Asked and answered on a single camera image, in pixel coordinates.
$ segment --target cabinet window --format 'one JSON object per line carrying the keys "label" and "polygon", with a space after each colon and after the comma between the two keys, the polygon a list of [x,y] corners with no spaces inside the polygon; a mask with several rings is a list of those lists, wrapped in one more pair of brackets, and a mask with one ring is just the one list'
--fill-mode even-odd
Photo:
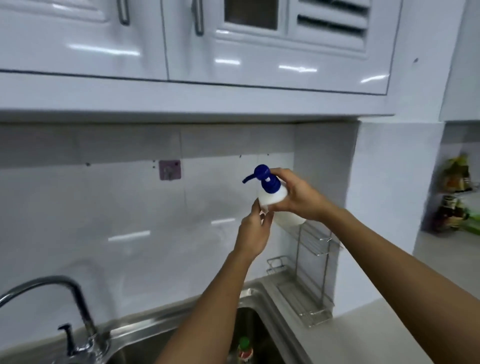
{"label": "cabinet window", "polygon": [[273,29],[278,27],[278,0],[224,0],[225,21]]}

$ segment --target countertop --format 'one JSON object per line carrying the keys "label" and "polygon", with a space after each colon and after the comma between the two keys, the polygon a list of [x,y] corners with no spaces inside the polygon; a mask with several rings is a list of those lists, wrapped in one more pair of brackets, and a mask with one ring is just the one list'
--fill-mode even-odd
{"label": "countertop", "polygon": [[[480,298],[479,236],[420,232],[414,255]],[[306,328],[270,277],[262,282],[314,364],[432,363],[384,299]]]}

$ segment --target pump nozzle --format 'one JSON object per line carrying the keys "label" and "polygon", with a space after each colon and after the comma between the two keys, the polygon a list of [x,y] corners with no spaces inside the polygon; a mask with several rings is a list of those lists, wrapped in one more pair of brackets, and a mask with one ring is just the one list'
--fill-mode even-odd
{"label": "pump nozzle", "polygon": [[247,183],[254,178],[262,181],[263,189],[269,194],[274,194],[280,189],[280,180],[270,172],[270,169],[265,164],[257,166],[253,174],[245,178],[242,182]]}

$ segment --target hand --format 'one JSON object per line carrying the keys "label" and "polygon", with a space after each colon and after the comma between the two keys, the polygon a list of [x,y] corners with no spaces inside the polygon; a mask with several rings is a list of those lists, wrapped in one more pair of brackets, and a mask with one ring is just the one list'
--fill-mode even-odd
{"label": "hand", "polygon": [[252,262],[264,251],[268,237],[270,236],[273,214],[273,212],[269,212],[266,215],[261,214],[260,204],[258,199],[256,199],[252,205],[250,215],[241,221],[233,252],[240,254]]}
{"label": "hand", "polygon": [[285,181],[288,196],[277,204],[269,205],[268,211],[288,211],[307,220],[322,221],[328,209],[335,206],[291,170],[273,168],[270,171]]}

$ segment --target white plastic bottle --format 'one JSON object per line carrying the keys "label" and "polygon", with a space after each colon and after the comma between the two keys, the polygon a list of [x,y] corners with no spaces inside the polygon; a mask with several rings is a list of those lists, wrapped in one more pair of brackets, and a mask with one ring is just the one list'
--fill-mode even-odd
{"label": "white plastic bottle", "polygon": [[[288,196],[285,183],[273,175],[265,164],[257,166],[253,174],[245,178],[243,183],[247,183],[254,178],[262,181],[262,189],[258,193],[258,201],[263,212],[268,212],[268,205],[283,201]],[[275,213],[274,221],[280,226],[288,228],[303,224],[305,219],[291,212],[282,211]]]}

